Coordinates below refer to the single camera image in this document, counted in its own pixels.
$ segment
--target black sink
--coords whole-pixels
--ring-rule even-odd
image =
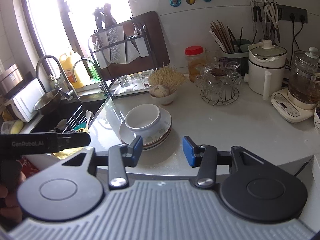
[[[63,133],[73,129],[79,123],[86,122],[86,110],[89,110],[96,115],[107,98],[107,96],[99,93],[80,97],[81,101],[62,100],[58,108],[52,113],[45,115],[36,127],[34,127],[32,132],[48,132],[49,130],[54,129],[62,119],[68,120],[68,127]]]

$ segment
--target round black disc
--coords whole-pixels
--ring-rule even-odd
[[[26,180],[18,190],[18,201],[29,216],[42,221],[67,221],[93,210],[103,198],[98,179],[77,167],[62,174],[42,172]]]
[[[296,177],[278,167],[244,166],[224,180],[221,199],[237,215],[255,222],[293,219],[307,201],[307,190]]]

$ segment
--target gray ribbed surface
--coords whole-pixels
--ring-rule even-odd
[[[314,233],[298,220],[277,225],[247,222],[229,213],[215,192],[189,181],[136,181],[113,191],[85,218],[65,224],[23,222],[16,240],[307,240]]]

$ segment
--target tiled wall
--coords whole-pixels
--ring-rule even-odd
[[[320,0],[275,0],[279,4],[289,5],[308,10],[308,24],[305,24],[302,32],[296,38],[300,49],[308,50],[314,46],[320,49]],[[214,48],[216,44],[209,34],[211,21],[222,21],[228,25],[236,37],[240,36],[243,26],[243,38],[252,40],[253,21],[251,0],[212,0],[204,2],[196,0],[189,5],[182,0],[179,7],[169,5],[169,0],[129,0],[134,16],[156,11],[162,23],[164,36],[171,63],[176,67],[187,65],[184,58],[184,49],[191,45],[202,45]],[[292,23],[280,21],[280,46],[291,53]],[[295,29],[299,30],[300,23],[295,23]]]
[[[0,13],[0,60],[3,68],[16,63],[23,75],[31,72],[36,77],[35,67],[39,57],[30,38],[21,0],[0,0]],[[44,86],[49,88],[43,70],[40,77]]]

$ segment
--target metal screw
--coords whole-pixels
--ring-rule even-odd
[[[202,179],[199,179],[197,181],[197,184],[199,186],[204,186],[204,187],[207,187],[207,186],[210,186],[213,184],[213,179],[210,179],[210,178],[202,178]]]
[[[110,181],[110,184],[114,187],[121,187],[127,183],[127,180],[124,178],[114,178]]]

